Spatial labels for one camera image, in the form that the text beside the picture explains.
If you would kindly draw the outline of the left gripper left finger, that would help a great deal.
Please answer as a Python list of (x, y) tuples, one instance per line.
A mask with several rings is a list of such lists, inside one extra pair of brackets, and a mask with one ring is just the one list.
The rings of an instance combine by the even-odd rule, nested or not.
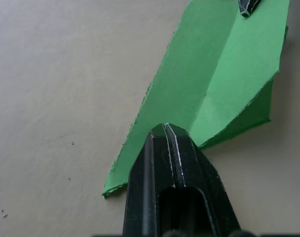
[(152, 128), (129, 173), (124, 234), (159, 234), (160, 196), (174, 187), (173, 166), (165, 126)]

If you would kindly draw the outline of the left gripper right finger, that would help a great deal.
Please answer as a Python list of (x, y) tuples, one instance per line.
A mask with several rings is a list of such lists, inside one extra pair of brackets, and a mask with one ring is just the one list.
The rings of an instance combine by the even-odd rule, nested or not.
[(190, 135), (173, 124), (165, 125), (176, 189), (180, 194), (180, 228), (191, 234), (230, 234), (240, 225), (220, 175)]

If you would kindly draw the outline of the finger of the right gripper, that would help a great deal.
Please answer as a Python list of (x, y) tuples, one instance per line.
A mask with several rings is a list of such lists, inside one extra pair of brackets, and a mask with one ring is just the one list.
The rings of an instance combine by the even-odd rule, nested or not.
[(257, 9), (258, 5), (260, 4), (261, 0), (249, 0), (248, 1), (248, 14), (252, 15), (254, 11)]
[(243, 17), (249, 17), (250, 0), (238, 0), (239, 12)]

